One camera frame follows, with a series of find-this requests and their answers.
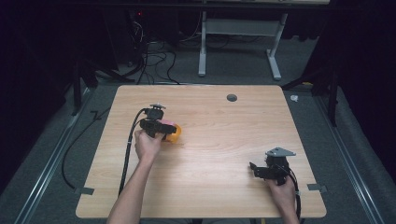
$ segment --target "human hand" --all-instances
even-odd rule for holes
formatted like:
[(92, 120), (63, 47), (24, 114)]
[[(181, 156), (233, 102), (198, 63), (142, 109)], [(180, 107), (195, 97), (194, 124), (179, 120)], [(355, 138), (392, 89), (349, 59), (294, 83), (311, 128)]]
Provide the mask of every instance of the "human hand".
[(284, 223), (299, 223), (295, 213), (296, 192), (291, 178), (287, 176), (285, 184), (281, 186), (278, 186), (276, 180), (273, 179), (267, 179), (265, 182), (271, 189), (274, 203), (284, 219)]
[(156, 133), (150, 137), (144, 130), (134, 132), (134, 148), (140, 161), (153, 163), (161, 149), (164, 133)]

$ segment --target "metal bracket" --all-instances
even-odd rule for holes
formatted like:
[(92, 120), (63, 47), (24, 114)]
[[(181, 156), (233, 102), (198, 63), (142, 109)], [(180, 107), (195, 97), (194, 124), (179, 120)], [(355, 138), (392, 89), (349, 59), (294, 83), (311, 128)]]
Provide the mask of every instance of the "metal bracket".
[(321, 186), (320, 184), (307, 184), (309, 190), (318, 190), (320, 193), (326, 193), (326, 186)]
[(276, 147), (265, 152), (265, 155), (272, 157), (287, 157), (287, 156), (295, 156), (296, 153), (292, 151), (288, 151), (283, 147)]
[(90, 189), (90, 188), (82, 188), (82, 189), (75, 189), (74, 193), (75, 194), (88, 194), (88, 195), (93, 195), (93, 192), (95, 189)]

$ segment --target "black mount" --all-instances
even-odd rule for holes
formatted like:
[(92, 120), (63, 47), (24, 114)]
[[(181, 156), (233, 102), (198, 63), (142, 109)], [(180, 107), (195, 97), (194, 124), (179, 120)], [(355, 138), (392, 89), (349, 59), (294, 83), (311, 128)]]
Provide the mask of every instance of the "black mount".
[(156, 104), (150, 105), (152, 108), (146, 108), (146, 119), (140, 120), (140, 127), (146, 131), (148, 136), (155, 137), (155, 133), (175, 133), (177, 128), (173, 125), (162, 124), (158, 120), (163, 118), (163, 109), (165, 106)]
[(267, 155), (267, 167), (258, 167), (252, 162), (249, 163), (254, 176), (263, 179), (275, 179), (279, 186), (285, 184), (285, 178), (290, 174), (289, 163), (286, 157), (295, 156), (296, 154), (282, 147), (276, 147), (267, 151), (265, 155)]

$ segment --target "wooden table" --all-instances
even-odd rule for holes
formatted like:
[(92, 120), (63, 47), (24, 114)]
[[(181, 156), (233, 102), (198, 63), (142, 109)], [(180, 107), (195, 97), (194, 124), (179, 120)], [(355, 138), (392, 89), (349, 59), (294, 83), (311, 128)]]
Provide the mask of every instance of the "wooden table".
[[(228, 101), (228, 94), (237, 100)], [(181, 126), (182, 134), (176, 144), (163, 143), (142, 217), (279, 217), (267, 184), (248, 166), (264, 166), (264, 153), (274, 147), (297, 153), (288, 161), (302, 192), (302, 217), (325, 216), (320, 193), (308, 190), (316, 180), (278, 86), (122, 86), (85, 183), (94, 193), (81, 195), (79, 217), (108, 216), (134, 117), (155, 103), (166, 106), (163, 118)], [(132, 149), (128, 178), (136, 164)]]

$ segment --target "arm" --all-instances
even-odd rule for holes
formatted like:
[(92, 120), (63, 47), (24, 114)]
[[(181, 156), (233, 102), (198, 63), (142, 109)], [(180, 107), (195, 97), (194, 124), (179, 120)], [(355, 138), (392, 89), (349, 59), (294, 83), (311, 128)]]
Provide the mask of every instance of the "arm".
[(274, 203), (282, 216), (285, 224), (298, 224), (300, 221), (296, 215), (295, 198), (296, 192), (290, 177), (286, 178), (284, 185), (278, 186), (275, 180), (266, 180), (273, 194)]
[(139, 163), (114, 203), (107, 223), (139, 223), (149, 171), (160, 151), (163, 134), (157, 133), (155, 138), (151, 138), (146, 132), (139, 130), (134, 132), (134, 136), (136, 142), (134, 147)]

